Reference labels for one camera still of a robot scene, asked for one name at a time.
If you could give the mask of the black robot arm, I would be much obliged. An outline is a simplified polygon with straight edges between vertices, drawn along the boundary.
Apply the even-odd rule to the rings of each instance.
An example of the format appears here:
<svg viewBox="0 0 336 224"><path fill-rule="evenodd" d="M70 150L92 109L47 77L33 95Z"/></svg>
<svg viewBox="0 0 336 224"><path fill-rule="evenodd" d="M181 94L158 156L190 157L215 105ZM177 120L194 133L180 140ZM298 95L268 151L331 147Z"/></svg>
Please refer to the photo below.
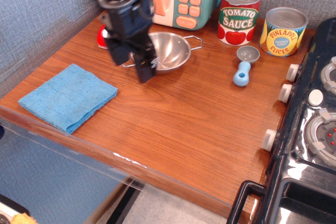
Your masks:
<svg viewBox="0 0 336 224"><path fill-rule="evenodd" d="M98 0L107 11L100 16L107 32L104 40L116 65L122 65L133 54L141 83L156 74L157 57L149 36L152 26L150 0Z"/></svg>

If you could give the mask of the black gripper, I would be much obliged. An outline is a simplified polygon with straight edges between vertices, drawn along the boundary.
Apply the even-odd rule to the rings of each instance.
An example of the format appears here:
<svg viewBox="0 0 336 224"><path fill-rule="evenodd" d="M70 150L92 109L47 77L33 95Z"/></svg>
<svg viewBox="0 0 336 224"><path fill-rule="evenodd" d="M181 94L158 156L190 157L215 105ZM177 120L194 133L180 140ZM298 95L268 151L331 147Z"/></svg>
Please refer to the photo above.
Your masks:
<svg viewBox="0 0 336 224"><path fill-rule="evenodd" d="M141 83L156 75L158 58L149 38L152 26L150 0L98 0L108 13L100 17L108 32L105 43L117 66L129 60L134 53L136 72Z"/></svg>

